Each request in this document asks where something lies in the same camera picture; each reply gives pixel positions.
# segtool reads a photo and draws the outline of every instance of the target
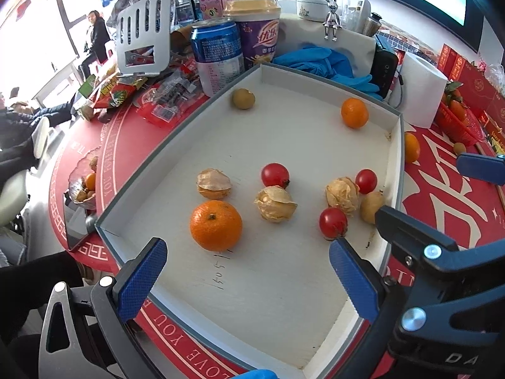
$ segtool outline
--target blue can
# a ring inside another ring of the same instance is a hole
[[[191,46],[201,86],[209,97],[244,71],[241,36],[230,18],[212,18],[194,24]]]

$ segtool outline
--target silver bunny figurine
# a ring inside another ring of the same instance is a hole
[[[326,3],[328,4],[328,8],[330,11],[328,12],[328,15],[326,16],[326,19],[323,23],[324,25],[324,39],[328,39],[328,30],[332,29],[333,30],[333,41],[337,41],[337,31],[339,28],[342,28],[342,24],[340,23],[340,17],[337,14],[337,0],[325,0]]]

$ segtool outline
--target paper towel roll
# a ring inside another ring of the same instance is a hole
[[[445,90],[447,77],[425,59],[407,53],[401,65],[403,98],[398,111],[415,127],[430,128]],[[390,104],[400,100],[400,83],[396,82]]]

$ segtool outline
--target round table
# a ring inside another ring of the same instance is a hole
[[[100,147],[97,170],[97,211],[101,214],[126,180],[163,139],[203,101],[195,103],[177,121],[159,128],[136,113],[133,105],[123,106],[107,125],[79,121],[70,132],[66,146],[57,157],[50,185],[50,220],[58,240],[67,247],[62,219],[62,193],[77,162],[90,150]],[[452,143],[433,125],[431,129],[406,124],[421,144],[421,157],[405,167],[403,209],[411,216],[455,239],[464,249],[488,244],[505,237],[505,212],[494,185],[461,177],[455,168]],[[484,152],[493,155],[487,144]],[[477,153],[475,147],[469,152]],[[117,272],[117,265],[98,235],[93,235],[73,253],[76,260],[92,268]],[[413,283],[413,274],[395,258],[387,273],[403,285]],[[174,321],[146,300],[136,318],[160,350],[190,379],[226,379],[244,369],[216,355],[187,335]],[[366,325],[354,338],[344,357],[363,336]],[[391,359],[385,356],[376,373],[388,370]]]

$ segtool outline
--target silver bolt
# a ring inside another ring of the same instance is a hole
[[[101,280],[100,280],[100,286],[103,286],[103,287],[106,287],[106,286],[109,286],[110,284],[112,283],[112,277],[111,276],[104,276]]]
[[[410,308],[401,317],[401,326],[407,332],[415,332],[426,323],[426,312],[421,308]]]
[[[396,279],[393,278],[391,275],[385,276],[384,278],[382,278],[382,280],[388,286],[396,285]]]
[[[62,290],[65,289],[65,283],[64,282],[58,282],[56,285],[55,285],[55,291],[56,292],[61,292]]]
[[[428,245],[424,249],[424,255],[428,259],[437,259],[442,255],[442,248],[438,245]]]

